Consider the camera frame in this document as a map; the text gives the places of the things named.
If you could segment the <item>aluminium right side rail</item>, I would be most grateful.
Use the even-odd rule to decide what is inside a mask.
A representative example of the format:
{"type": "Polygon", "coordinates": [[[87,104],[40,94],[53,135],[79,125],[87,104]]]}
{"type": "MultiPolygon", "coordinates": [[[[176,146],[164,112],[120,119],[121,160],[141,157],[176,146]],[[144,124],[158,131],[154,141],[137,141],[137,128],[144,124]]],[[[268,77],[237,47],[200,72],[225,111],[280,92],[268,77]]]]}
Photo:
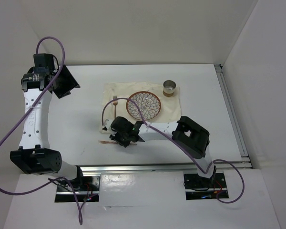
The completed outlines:
{"type": "Polygon", "coordinates": [[[227,87],[227,84],[225,81],[225,77],[223,74],[223,67],[220,64],[215,64],[214,68],[215,68],[215,72],[216,72],[216,75],[217,75],[217,78],[218,78],[218,81],[219,81],[219,84],[221,87],[221,91],[222,91],[222,94],[224,97],[224,101],[225,101],[225,104],[227,107],[227,111],[228,111],[228,114],[230,117],[232,128],[233,128],[235,138],[237,141],[237,145],[238,145],[238,148],[240,150],[240,155],[241,155],[241,157],[249,157],[248,152],[247,152],[247,148],[246,148],[246,145],[245,145],[245,142],[243,139],[243,135],[242,135],[242,132],[240,129],[240,125],[239,125],[237,117],[236,117],[236,113],[235,113],[234,106],[233,106],[233,103],[231,100],[231,96],[230,96],[230,93],[229,93],[229,90],[228,90],[228,87],[227,87]]]}

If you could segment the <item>cream cloth napkin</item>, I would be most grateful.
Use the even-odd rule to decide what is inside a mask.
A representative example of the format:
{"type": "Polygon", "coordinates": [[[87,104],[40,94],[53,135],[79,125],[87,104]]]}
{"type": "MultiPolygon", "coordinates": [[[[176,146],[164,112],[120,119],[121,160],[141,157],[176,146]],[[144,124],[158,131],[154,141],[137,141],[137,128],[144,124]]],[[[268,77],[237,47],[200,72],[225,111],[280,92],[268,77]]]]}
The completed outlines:
{"type": "MultiPolygon", "coordinates": [[[[102,106],[104,107],[114,96],[118,98],[129,98],[132,94],[139,91],[148,91],[155,94],[161,102],[160,113],[154,119],[148,122],[164,123],[180,119],[181,107],[179,102],[179,86],[176,87],[173,96],[163,95],[163,85],[150,82],[131,82],[131,83],[105,83],[103,90],[102,106]]],[[[126,100],[119,100],[116,106],[116,116],[122,116],[130,122],[137,120],[131,117],[126,110],[126,100]]],[[[111,103],[104,112],[104,120],[114,119],[114,105],[111,103]]]]}

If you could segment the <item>aluminium rail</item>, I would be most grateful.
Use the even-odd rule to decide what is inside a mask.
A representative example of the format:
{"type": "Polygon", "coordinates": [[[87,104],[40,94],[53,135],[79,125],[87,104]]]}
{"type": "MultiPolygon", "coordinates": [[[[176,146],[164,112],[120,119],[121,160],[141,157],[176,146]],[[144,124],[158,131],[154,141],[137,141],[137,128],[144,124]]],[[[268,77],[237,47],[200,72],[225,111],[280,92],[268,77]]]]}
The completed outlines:
{"type": "Polygon", "coordinates": [[[224,97],[224,101],[225,101],[225,104],[227,107],[227,111],[228,111],[228,114],[230,117],[232,128],[233,128],[235,138],[237,141],[237,145],[238,145],[238,148],[240,150],[240,155],[241,155],[241,157],[249,157],[248,152],[247,152],[247,148],[246,148],[246,145],[245,145],[245,142],[243,139],[243,135],[242,135],[242,132],[240,129],[240,125],[239,125],[237,117],[236,117],[236,113],[235,113],[234,106],[233,106],[233,103],[231,100],[231,96],[230,96],[230,93],[229,93],[229,90],[228,90],[228,87],[227,87],[227,84],[225,81],[225,77],[223,74],[223,67],[220,64],[215,64],[214,68],[215,68],[215,72],[216,72],[216,75],[217,75],[217,78],[218,78],[218,81],[219,81],[219,84],[221,87],[221,91],[222,91],[222,94],[224,97]]]}
{"type": "MultiPolygon", "coordinates": [[[[238,169],[252,169],[252,164],[248,157],[243,158],[241,162],[234,162],[234,166],[238,169]]],[[[224,162],[217,162],[217,170],[232,169],[232,167],[224,162]]],[[[153,171],[189,171],[197,170],[197,166],[191,163],[177,164],[146,164],[146,165],[104,165],[104,166],[81,166],[84,174],[96,173],[127,173],[127,172],[153,172],[153,171]]]]}

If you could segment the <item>aluminium front rail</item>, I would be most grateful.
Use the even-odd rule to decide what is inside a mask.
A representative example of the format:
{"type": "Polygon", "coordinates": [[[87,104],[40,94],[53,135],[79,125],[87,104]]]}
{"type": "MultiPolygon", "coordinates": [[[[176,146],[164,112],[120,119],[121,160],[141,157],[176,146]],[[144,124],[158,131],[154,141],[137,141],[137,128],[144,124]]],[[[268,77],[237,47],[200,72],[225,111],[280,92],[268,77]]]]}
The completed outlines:
{"type": "MultiPolygon", "coordinates": [[[[241,162],[234,162],[234,166],[238,169],[252,169],[252,164],[248,157],[243,158],[241,162]]],[[[232,169],[232,167],[224,162],[217,162],[217,170],[232,169]]],[[[127,173],[127,172],[153,172],[153,171],[189,171],[197,170],[197,166],[191,163],[177,164],[146,164],[146,165],[104,165],[104,166],[81,166],[84,174],[96,173],[127,173]]]]}

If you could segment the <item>copper knife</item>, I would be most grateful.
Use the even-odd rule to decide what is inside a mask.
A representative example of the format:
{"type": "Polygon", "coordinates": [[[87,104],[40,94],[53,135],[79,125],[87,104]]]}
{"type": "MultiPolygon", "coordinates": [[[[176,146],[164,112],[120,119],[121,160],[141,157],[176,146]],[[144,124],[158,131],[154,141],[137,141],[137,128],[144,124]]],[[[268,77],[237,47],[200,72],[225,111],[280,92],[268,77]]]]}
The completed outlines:
{"type": "Polygon", "coordinates": [[[99,142],[100,144],[118,144],[118,145],[120,145],[119,143],[114,142],[114,141],[98,140],[98,142],[99,142]]]}

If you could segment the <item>metal cup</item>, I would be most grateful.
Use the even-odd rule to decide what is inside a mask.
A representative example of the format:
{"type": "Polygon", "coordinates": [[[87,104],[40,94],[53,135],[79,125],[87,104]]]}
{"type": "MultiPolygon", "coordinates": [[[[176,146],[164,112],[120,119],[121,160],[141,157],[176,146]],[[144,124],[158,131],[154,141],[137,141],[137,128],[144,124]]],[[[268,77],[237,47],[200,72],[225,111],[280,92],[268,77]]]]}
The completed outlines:
{"type": "Polygon", "coordinates": [[[166,80],[163,83],[163,95],[166,97],[173,97],[176,90],[176,83],[172,80],[166,80]]]}

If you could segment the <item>floral patterned ceramic plate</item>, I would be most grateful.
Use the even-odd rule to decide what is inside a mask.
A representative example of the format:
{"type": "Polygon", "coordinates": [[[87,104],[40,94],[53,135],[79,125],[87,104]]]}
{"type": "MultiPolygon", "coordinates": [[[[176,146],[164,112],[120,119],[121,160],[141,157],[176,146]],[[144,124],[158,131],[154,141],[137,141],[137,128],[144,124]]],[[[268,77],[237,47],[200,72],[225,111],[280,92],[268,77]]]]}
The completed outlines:
{"type": "MultiPolygon", "coordinates": [[[[144,120],[151,120],[157,117],[162,108],[160,99],[155,94],[148,91],[133,93],[129,99],[134,101],[140,108],[144,120]]],[[[132,118],[141,120],[138,108],[129,100],[126,102],[126,110],[132,118]]]]}

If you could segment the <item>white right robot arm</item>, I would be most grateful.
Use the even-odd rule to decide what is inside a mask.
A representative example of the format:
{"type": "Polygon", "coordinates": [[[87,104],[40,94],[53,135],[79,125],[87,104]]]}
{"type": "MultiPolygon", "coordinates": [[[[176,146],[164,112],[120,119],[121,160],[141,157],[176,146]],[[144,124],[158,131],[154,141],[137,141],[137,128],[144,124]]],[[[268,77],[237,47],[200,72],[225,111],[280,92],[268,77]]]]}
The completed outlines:
{"type": "Polygon", "coordinates": [[[130,143],[152,140],[171,141],[197,166],[198,181],[203,187],[215,181],[216,166],[209,153],[210,133],[187,116],[170,123],[131,123],[124,117],[104,121],[102,129],[110,133],[110,139],[123,147],[130,143]]]}

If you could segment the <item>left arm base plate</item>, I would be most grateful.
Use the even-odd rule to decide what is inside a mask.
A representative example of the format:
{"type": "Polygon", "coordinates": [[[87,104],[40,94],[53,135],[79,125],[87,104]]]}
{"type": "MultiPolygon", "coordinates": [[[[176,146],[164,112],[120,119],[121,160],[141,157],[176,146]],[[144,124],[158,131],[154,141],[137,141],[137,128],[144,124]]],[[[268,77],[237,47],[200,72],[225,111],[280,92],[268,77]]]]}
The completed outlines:
{"type": "MultiPolygon", "coordinates": [[[[84,176],[80,183],[71,181],[75,194],[80,203],[82,202],[98,202],[100,190],[100,176],[84,176]]],[[[55,203],[72,203],[75,197],[72,188],[65,180],[55,182],[57,185],[55,194],[55,203]]]]}

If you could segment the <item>copper fork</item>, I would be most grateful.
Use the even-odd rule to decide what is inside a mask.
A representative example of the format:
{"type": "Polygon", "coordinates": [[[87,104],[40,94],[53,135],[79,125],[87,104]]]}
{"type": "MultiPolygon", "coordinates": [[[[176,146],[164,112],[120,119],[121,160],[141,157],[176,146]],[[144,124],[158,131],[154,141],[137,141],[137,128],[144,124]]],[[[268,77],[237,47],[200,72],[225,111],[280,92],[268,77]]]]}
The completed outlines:
{"type": "Polygon", "coordinates": [[[113,96],[112,104],[114,106],[114,119],[115,119],[116,118],[116,106],[118,105],[118,100],[117,100],[117,96],[116,95],[113,96]]]}

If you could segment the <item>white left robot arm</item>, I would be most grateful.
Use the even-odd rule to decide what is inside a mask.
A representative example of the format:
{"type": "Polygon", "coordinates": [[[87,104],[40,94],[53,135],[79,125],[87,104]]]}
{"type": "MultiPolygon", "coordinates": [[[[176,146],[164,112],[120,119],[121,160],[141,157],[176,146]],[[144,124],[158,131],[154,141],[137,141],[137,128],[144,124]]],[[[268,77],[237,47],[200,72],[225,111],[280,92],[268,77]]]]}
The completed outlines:
{"type": "Polygon", "coordinates": [[[64,162],[60,152],[50,148],[48,140],[52,96],[61,99],[80,85],[65,65],[58,65],[54,55],[39,53],[33,58],[35,65],[21,79],[28,115],[19,148],[10,152],[10,159],[25,174],[65,177],[69,187],[80,190],[85,180],[81,169],[64,162]]]}

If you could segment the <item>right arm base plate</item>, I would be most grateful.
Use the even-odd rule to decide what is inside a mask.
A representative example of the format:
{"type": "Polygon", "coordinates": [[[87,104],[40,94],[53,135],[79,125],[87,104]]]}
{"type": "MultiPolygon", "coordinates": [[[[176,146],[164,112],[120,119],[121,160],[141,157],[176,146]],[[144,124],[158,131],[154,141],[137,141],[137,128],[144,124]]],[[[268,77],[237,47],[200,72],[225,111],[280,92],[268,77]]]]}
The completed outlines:
{"type": "Polygon", "coordinates": [[[224,173],[216,173],[214,181],[210,181],[198,174],[184,174],[184,188],[186,200],[228,199],[229,194],[224,173]]]}

